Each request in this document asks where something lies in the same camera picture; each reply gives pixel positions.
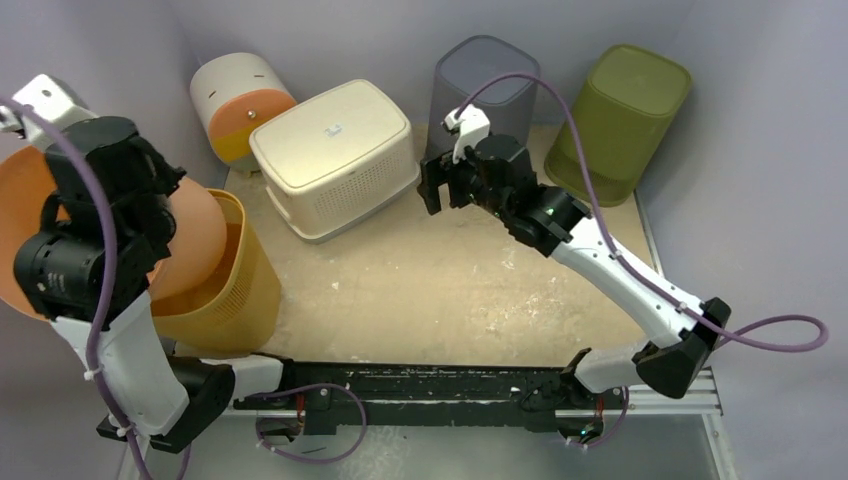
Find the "orange plastic basin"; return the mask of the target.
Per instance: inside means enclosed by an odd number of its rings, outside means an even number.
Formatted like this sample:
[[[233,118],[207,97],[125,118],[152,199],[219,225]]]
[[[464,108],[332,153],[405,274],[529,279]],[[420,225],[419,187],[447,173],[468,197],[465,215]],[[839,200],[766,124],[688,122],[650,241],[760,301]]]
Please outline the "orange plastic basin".
[[[39,230],[47,196],[56,189],[44,155],[25,147],[1,161],[1,300],[35,320],[35,312],[13,275],[13,261],[22,244]],[[211,192],[185,177],[169,197],[176,233],[168,244],[171,256],[148,275],[154,301],[181,294],[204,282],[223,257],[227,227]]]

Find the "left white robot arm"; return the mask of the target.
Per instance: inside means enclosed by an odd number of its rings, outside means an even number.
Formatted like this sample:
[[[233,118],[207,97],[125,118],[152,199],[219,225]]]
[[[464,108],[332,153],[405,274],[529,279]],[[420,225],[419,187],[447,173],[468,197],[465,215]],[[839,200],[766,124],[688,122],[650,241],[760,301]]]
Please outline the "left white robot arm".
[[[46,166],[55,189],[12,271],[33,309],[104,386],[110,414],[101,436],[144,436],[176,454],[235,401],[260,396],[275,409],[295,402],[298,382],[283,359],[176,357],[160,344],[148,274],[171,254],[176,220],[167,201],[183,169],[119,116],[56,131]]]

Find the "green plastic basket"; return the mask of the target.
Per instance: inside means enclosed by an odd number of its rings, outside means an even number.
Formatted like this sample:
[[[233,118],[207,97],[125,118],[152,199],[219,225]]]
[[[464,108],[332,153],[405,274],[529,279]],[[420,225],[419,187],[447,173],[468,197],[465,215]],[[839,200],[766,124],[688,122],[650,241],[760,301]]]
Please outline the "green plastic basket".
[[[614,45],[594,63],[570,113],[600,206],[632,195],[692,84],[686,67],[635,45]]]

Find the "grey plastic basket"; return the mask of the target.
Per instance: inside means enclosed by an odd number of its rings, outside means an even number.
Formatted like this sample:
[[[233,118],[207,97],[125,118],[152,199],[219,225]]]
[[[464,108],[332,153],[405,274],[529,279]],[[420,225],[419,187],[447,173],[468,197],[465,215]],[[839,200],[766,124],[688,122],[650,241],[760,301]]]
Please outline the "grey plastic basket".
[[[523,72],[538,77],[540,65],[518,47],[489,35],[467,38],[436,64],[433,76],[428,135],[424,156],[437,157],[455,144],[442,121],[470,94],[489,80],[506,73]],[[501,80],[474,100],[491,122],[491,131],[527,142],[537,95],[537,85],[522,78]]]

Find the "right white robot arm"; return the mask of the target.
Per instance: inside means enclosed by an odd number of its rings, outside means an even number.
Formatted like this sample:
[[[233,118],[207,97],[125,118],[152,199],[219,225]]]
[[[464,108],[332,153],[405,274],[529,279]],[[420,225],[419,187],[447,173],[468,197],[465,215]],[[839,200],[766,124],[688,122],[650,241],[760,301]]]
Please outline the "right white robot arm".
[[[564,371],[561,392],[584,407],[614,387],[644,384],[681,399],[715,349],[713,327],[731,309],[721,299],[701,300],[673,286],[630,251],[601,235],[600,219],[563,188],[538,181],[529,151],[508,135],[467,146],[459,160],[446,152],[420,162],[417,191],[429,214],[449,205],[474,204],[498,218],[519,243],[578,273],[612,300],[644,332],[617,351],[585,349]]]

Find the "white plastic basket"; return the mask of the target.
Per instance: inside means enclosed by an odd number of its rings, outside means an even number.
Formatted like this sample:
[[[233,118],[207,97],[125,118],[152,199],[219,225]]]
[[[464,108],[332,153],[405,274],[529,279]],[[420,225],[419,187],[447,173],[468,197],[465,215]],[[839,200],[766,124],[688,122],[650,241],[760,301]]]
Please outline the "white plastic basket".
[[[410,120],[365,79],[286,110],[256,128],[248,144],[271,204],[305,242],[350,229],[420,178]]]

